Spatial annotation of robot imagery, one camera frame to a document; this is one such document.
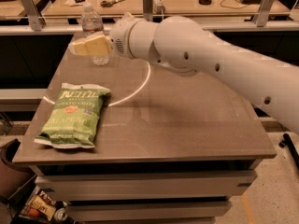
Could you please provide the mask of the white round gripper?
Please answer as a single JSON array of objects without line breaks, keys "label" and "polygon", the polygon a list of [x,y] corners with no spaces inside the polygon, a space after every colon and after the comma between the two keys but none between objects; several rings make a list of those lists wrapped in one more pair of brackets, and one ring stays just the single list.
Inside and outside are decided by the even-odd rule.
[{"label": "white round gripper", "polygon": [[111,28],[110,40],[102,32],[97,32],[71,42],[68,48],[73,54],[79,56],[105,56],[112,51],[113,47],[118,55],[133,59],[129,38],[134,26],[140,21],[144,21],[144,19],[136,18],[130,12],[125,12],[123,17]]}]

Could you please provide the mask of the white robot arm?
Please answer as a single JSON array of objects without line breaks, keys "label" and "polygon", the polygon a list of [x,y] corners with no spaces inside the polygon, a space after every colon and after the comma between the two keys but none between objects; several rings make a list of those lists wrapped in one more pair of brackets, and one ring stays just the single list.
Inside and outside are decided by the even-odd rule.
[{"label": "white robot arm", "polygon": [[180,76],[207,73],[299,133],[299,67],[226,43],[188,18],[156,23],[127,14],[109,35],[97,32],[69,48],[80,56],[115,52]]}]

